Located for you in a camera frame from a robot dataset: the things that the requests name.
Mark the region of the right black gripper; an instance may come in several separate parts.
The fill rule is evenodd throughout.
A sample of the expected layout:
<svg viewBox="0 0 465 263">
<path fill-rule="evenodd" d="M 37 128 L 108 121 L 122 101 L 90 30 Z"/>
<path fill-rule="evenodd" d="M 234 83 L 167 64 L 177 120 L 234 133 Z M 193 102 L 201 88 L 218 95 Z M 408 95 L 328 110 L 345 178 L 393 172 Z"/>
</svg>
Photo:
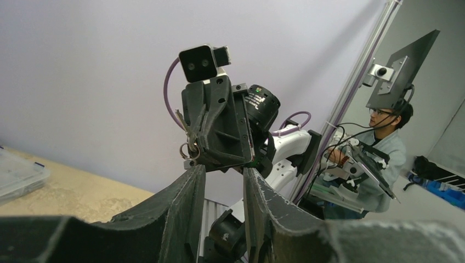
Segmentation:
<svg viewBox="0 0 465 263">
<path fill-rule="evenodd" d="M 189 141 L 195 138 L 198 145 L 204 145 L 208 171 L 248 164 L 254 149 L 245 104 L 247 85 L 232 84 L 226 75 L 209 81 L 208 111 L 203 81 L 186 85 L 181 93 Z"/>
</svg>

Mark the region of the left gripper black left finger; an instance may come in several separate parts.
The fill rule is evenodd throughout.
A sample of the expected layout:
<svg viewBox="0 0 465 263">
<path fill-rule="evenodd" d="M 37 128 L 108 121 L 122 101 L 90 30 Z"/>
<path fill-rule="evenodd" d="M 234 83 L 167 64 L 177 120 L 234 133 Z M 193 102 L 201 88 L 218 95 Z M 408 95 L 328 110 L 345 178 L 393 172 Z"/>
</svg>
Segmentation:
<svg viewBox="0 0 465 263">
<path fill-rule="evenodd" d="M 108 222 L 3 216 L 1 262 L 196 262 L 205 184 L 196 165 Z"/>
</svg>

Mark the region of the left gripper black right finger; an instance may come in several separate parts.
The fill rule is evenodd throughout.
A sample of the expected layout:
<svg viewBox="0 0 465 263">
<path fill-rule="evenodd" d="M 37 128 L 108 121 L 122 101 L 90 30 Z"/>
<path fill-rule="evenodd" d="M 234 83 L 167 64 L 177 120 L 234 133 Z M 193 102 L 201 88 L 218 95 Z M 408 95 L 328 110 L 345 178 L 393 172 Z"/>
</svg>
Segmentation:
<svg viewBox="0 0 465 263">
<path fill-rule="evenodd" d="M 440 221 L 321 220 L 243 171 L 249 262 L 464 262 L 464 234 Z"/>
</svg>

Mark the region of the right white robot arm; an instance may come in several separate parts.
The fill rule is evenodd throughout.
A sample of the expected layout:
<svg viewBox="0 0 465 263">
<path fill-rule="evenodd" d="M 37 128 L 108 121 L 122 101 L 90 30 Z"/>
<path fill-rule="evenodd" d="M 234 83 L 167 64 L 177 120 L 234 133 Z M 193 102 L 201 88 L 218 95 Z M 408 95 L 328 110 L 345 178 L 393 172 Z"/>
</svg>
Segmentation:
<svg viewBox="0 0 465 263">
<path fill-rule="evenodd" d="M 217 218 L 202 241 L 201 262 L 301 262 L 324 245 L 312 217 L 281 190 L 314 163 L 321 136 L 293 121 L 271 131 L 279 100 L 259 85 L 233 85 L 228 76 L 192 81 L 177 117 L 186 130 L 187 167 L 237 170 L 244 195 Z"/>
</svg>

